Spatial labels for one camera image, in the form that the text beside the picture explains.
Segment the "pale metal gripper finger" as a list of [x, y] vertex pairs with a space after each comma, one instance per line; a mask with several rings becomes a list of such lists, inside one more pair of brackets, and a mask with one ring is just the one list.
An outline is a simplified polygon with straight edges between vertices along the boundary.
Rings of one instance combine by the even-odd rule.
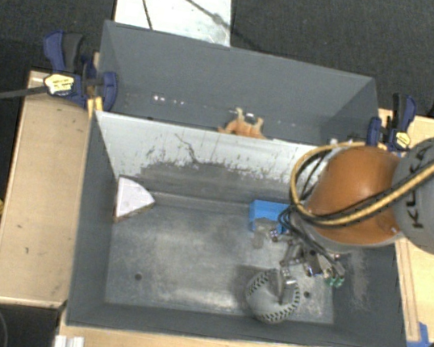
[[252, 246], [254, 249], [262, 249], [264, 242], [269, 240], [277, 242], [279, 238], [278, 223], [268, 218], [256, 218], [254, 220], [254, 231]]
[[282, 267], [278, 274], [278, 303], [292, 303], [298, 283], [288, 267]]

